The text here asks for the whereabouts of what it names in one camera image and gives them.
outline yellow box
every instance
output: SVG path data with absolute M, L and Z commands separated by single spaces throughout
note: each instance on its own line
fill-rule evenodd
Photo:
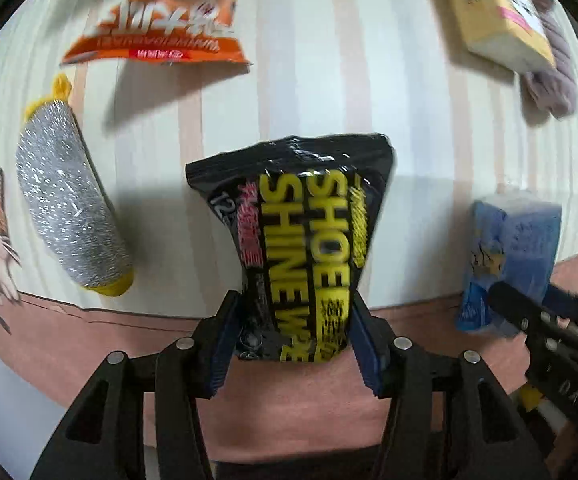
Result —
M 515 72 L 555 67 L 531 0 L 451 0 L 467 48 Z

